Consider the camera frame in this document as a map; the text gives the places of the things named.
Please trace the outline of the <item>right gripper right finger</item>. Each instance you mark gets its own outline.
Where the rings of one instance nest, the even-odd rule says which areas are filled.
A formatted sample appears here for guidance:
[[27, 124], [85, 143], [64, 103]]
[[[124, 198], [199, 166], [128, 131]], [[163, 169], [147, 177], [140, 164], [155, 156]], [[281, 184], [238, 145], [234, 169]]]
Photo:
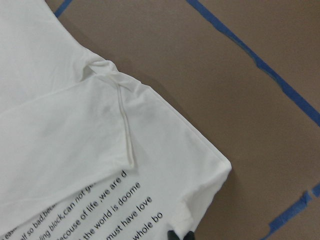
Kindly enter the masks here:
[[184, 237], [183, 240], [195, 240], [195, 233], [193, 231], [189, 231]]

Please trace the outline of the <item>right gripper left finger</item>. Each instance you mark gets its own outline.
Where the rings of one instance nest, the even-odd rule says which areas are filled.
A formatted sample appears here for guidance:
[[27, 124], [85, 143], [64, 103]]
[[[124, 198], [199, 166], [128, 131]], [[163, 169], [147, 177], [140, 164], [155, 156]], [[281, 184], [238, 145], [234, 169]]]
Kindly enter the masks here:
[[168, 240], [179, 240], [179, 237], [178, 235], [175, 233], [174, 230], [169, 230], [167, 232], [167, 239]]

